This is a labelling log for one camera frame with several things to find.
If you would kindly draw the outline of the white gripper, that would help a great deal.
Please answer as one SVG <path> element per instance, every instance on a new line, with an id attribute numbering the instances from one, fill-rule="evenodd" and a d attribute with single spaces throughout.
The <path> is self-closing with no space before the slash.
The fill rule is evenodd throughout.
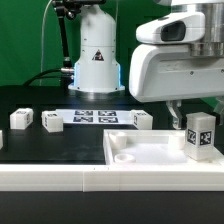
<path id="1" fill-rule="evenodd" d="M 136 30 L 129 91 L 140 102 L 167 101 L 173 128 L 182 128 L 181 99 L 217 97 L 214 112 L 224 124 L 224 57 L 195 57 L 191 45 L 205 34 L 201 12 L 171 13 Z"/>

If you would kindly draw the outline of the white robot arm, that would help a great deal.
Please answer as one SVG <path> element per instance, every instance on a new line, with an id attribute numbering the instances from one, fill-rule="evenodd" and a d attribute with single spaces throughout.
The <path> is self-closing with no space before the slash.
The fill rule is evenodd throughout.
<path id="1" fill-rule="evenodd" d="M 140 102 L 165 101 L 181 127 L 183 99 L 224 96 L 224 0 L 154 0 L 171 13 L 136 29 L 129 91 Z M 81 13 L 80 58 L 69 89 L 95 98 L 122 91 L 116 23 L 99 6 Z"/>

